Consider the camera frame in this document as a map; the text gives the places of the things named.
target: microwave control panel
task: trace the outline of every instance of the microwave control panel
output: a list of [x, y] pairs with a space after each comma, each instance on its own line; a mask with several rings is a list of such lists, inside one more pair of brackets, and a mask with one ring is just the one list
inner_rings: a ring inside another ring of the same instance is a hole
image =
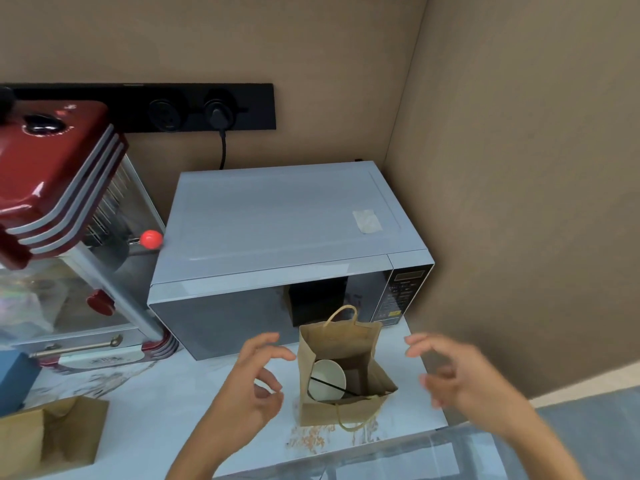
[[371, 321], [382, 322], [384, 326], [398, 323], [432, 267], [428, 264], [394, 269]]

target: blue box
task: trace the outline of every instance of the blue box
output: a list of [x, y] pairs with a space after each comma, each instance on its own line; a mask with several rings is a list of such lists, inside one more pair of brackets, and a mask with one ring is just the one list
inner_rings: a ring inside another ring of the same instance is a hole
[[36, 360], [17, 350], [0, 351], [0, 416], [22, 407], [39, 373]]

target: paper bag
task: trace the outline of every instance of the paper bag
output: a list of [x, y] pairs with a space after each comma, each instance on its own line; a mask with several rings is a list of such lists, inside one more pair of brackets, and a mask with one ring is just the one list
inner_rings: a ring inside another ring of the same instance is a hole
[[108, 401], [69, 397], [0, 418], [0, 479], [28, 479], [91, 465]]
[[[332, 322], [341, 311], [353, 309], [353, 318]], [[347, 431], [362, 428], [378, 412], [397, 387], [373, 359], [382, 323], [357, 322], [356, 307], [345, 305], [326, 322], [300, 325], [298, 368], [300, 370], [300, 426], [339, 424]], [[311, 370], [317, 360], [331, 359], [347, 376], [348, 391], [337, 401], [313, 400], [308, 394]], [[359, 423], [347, 428], [345, 423]]]

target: metal drawer handle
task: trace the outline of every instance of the metal drawer handle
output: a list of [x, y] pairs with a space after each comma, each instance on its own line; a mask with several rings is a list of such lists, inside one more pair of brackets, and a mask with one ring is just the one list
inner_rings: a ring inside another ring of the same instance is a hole
[[62, 355], [62, 354], [70, 354], [71, 352], [82, 352], [84, 350], [92, 350], [92, 349], [101, 349], [103, 347], [117, 347], [122, 343], [122, 335], [116, 335], [114, 338], [110, 339], [108, 342], [102, 342], [100, 344], [92, 344], [92, 345], [81, 345], [78, 347], [67, 347], [66, 349], [61, 348], [60, 346], [49, 346], [45, 350], [41, 350], [40, 352], [34, 352], [33, 354], [29, 354], [29, 358], [43, 358], [49, 357], [51, 355]]

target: white paper sticker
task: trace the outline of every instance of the white paper sticker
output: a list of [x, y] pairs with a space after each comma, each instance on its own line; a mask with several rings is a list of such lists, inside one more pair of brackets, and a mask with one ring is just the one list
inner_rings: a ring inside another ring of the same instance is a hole
[[380, 221], [372, 209], [354, 210], [353, 217], [356, 218], [356, 224], [358, 224], [360, 232], [363, 234], [371, 234], [382, 230]]

